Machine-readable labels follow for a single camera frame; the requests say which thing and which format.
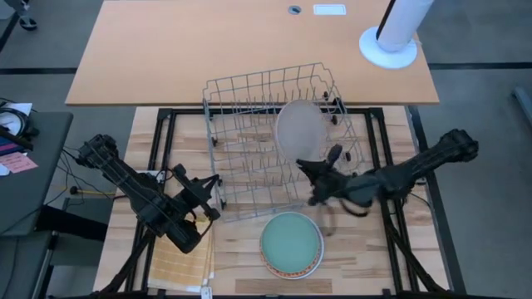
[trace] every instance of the wire dish rack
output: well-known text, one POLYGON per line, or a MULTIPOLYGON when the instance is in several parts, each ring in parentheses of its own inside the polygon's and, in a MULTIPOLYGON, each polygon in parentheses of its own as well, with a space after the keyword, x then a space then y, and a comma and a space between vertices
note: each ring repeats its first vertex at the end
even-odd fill
POLYGON ((292 100, 309 100, 322 110, 327 137, 320 158, 340 144, 339 171, 356 172, 364 162, 333 75, 322 63, 207 81, 203 97, 211 168, 222 179, 215 197, 224 221, 284 212, 310 198, 308 178, 275 143, 278 113, 292 100))

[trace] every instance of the pink paper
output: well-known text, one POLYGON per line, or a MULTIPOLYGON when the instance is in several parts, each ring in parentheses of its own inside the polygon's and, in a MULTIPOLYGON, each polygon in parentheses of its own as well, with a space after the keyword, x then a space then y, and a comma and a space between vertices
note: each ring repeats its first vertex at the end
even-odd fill
POLYGON ((4 165, 14 174, 37 167, 35 162, 21 153, 12 153, 0 156, 0 164, 4 165))

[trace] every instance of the green plate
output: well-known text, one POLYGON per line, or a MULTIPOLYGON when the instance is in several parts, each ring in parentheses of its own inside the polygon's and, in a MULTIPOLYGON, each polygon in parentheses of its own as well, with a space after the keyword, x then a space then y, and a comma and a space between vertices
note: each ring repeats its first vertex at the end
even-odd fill
POLYGON ((323 237, 318 226, 300 213, 281 213, 272 218, 260 239, 263 259, 283 278, 309 275, 323 257, 323 237))

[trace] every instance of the wooden table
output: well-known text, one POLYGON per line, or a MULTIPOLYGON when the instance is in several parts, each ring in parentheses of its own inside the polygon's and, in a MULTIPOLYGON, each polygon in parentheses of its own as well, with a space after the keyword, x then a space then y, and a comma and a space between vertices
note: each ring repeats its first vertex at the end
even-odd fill
POLYGON ((367 61, 358 39, 389 0, 344 2, 345 16, 317 16, 336 0, 104 1, 68 105, 187 105, 206 82, 321 62, 346 103, 437 104, 421 46, 395 71, 367 61), (301 13, 288 13, 299 5, 301 13))
MULTIPOLYGON (((150 154, 158 108, 137 108, 127 146, 125 161, 134 169, 145 169, 150 154)), ((395 163, 415 154, 411 132, 403 107, 384 107, 387 131, 395 163)), ((362 148, 367 143, 364 130, 358 131, 362 148)), ((202 115, 178 116, 170 165, 183 163, 191 177, 211 174, 205 121, 202 115)), ((167 184, 166 192, 180 190, 177 184, 167 184)), ((414 193, 426 197, 424 189, 414 193)), ((214 224, 215 277, 210 283, 214 294, 380 294, 383 288, 393 290, 390 262, 378 205, 366 218, 346 215, 336 206, 337 233, 327 238, 322 265, 310 277, 298 281, 276 278, 259 258, 259 236, 269 216, 214 224)), ((404 208, 413 252, 425 269, 443 287, 447 287, 446 272, 438 246, 431 211, 421 200, 411 197, 404 208)), ((313 208, 303 212, 315 217, 313 208)), ((115 202, 100 266, 94 285, 104 287, 118 272, 131 252, 136 219, 126 199, 115 202)), ((406 271, 400 257, 403 283, 406 271)), ((137 271, 137 282, 142 267, 137 271)))

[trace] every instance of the white lamp base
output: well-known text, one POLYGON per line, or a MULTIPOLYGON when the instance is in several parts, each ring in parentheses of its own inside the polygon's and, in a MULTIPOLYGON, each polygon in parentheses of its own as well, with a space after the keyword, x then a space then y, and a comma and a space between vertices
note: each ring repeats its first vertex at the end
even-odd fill
POLYGON ((372 64, 396 70, 407 67, 416 60, 417 45, 413 39, 400 51, 384 51, 377 44, 377 29, 378 27, 367 29, 358 41, 360 52, 372 64))

